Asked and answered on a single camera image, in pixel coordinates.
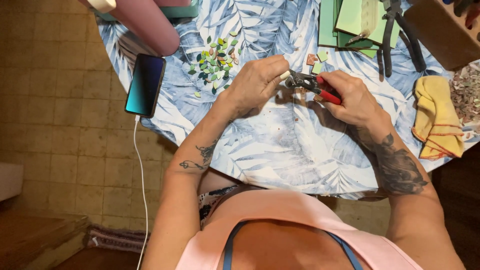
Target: charging cable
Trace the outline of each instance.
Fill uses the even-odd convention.
[[[138,259],[137,270],[140,269],[140,264],[142,262],[142,256],[144,254],[145,245],[147,244],[147,238],[148,238],[148,209],[147,209],[147,200],[145,199],[144,167],[142,165],[142,159],[140,158],[140,153],[138,152],[137,139],[136,139],[138,121],[140,121],[140,115],[135,116],[135,129],[133,130],[133,145],[135,146],[135,151],[137,151],[138,161],[140,161],[140,169],[142,170],[142,192],[144,194],[146,228],[145,228],[144,246],[142,247],[142,252],[140,253],[140,259]]]

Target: pliers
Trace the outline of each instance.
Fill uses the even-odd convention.
[[[384,8],[387,13],[384,15],[383,19],[386,19],[385,31],[384,31],[384,38],[382,42],[382,54],[384,55],[384,67],[385,67],[385,77],[390,77],[392,75],[392,57],[390,55],[390,38],[392,36],[392,29],[395,20],[397,21],[398,25],[403,29],[405,35],[412,46],[412,62],[415,66],[417,72],[422,72],[427,69],[427,65],[425,64],[425,60],[423,59],[423,55],[421,53],[420,43],[408,27],[407,21],[402,16],[403,10],[400,7],[401,0],[382,0],[384,3]]]
[[[340,105],[342,101],[340,100],[340,95],[331,87],[321,76],[312,76],[303,73],[298,73],[293,70],[290,71],[290,76],[288,76],[285,81],[285,86],[288,88],[297,88],[303,87],[319,96],[321,96],[326,101],[332,102],[333,104]],[[326,86],[326,89],[332,93],[327,92],[326,89],[321,89],[320,85]]]

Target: woman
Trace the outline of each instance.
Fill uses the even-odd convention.
[[[377,156],[392,207],[387,238],[344,224],[314,197],[205,173],[229,121],[267,102],[288,66],[280,55],[246,63],[182,143],[164,174],[143,269],[463,269],[424,168],[362,80],[342,71],[321,74],[343,100],[323,105]],[[213,205],[202,208],[202,228],[199,194]]]

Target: blue leaf print tablecloth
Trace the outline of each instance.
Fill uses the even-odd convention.
[[[307,54],[325,50],[329,59],[322,70],[340,69],[362,78],[391,115],[406,145],[418,155],[422,143],[410,130],[416,115],[414,82],[424,75],[451,75],[424,47],[428,68],[417,73],[401,38],[392,50],[393,75],[385,79],[379,78],[377,57],[318,47],[319,4],[319,0],[200,0],[197,18],[175,22],[180,48],[165,58],[167,68],[155,116],[142,119],[142,124],[180,145],[216,99],[210,85],[204,86],[197,75],[187,74],[190,65],[197,64],[197,55],[207,48],[208,36],[217,40],[241,29],[237,39],[243,52],[238,57],[239,65],[230,70],[231,77],[245,62],[275,54],[284,55],[293,70],[308,73]],[[100,18],[97,22],[113,67],[128,89],[136,55],[155,53],[120,23]],[[229,83],[222,80],[219,89]],[[194,92],[202,97],[195,97]],[[372,164],[351,139],[346,125],[312,99],[310,92],[283,89],[261,111],[235,120],[220,138],[211,166],[245,183],[267,188],[350,199],[376,191]],[[475,128],[466,126],[464,131]],[[474,134],[465,140],[466,148],[470,148],[480,137]],[[427,171],[447,161],[421,160]]]

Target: palm leaf pattern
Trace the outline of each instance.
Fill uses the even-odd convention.
[[[200,0],[197,18],[174,21],[180,48],[165,58],[167,68],[155,115],[142,119],[142,125],[180,145],[205,116],[216,95],[201,78],[187,72],[191,64],[197,64],[196,56],[205,49],[209,36],[212,40],[232,38],[230,31],[240,32],[235,37],[243,52],[238,56],[240,64],[230,70],[229,80],[220,80],[219,89],[231,83],[245,62],[275,54],[284,55],[293,70],[308,72],[306,55],[319,50],[319,4],[320,0]],[[128,89],[136,54],[155,53],[121,24],[100,18],[97,23],[113,67]],[[329,55],[323,70],[340,69],[362,78],[391,115],[406,145],[418,154],[422,144],[410,132],[416,114],[414,82],[428,74],[449,76],[431,54],[422,47],[428,68],[417,73],[400,37],[392,50],[393,75],[384,79],[378,75],[377,57],[321,49]],[[194,92],[202,97],[196,98]],[[478,136],[469,139],[466,147],[479,140]],[[345,123],[314,102],[311,93],[283,88],[260,111],[226,128],[211,166],[245,183],[356,199],[378,188],[369,158],[351,139]],[[448,160],[421,162],[431,171]]]

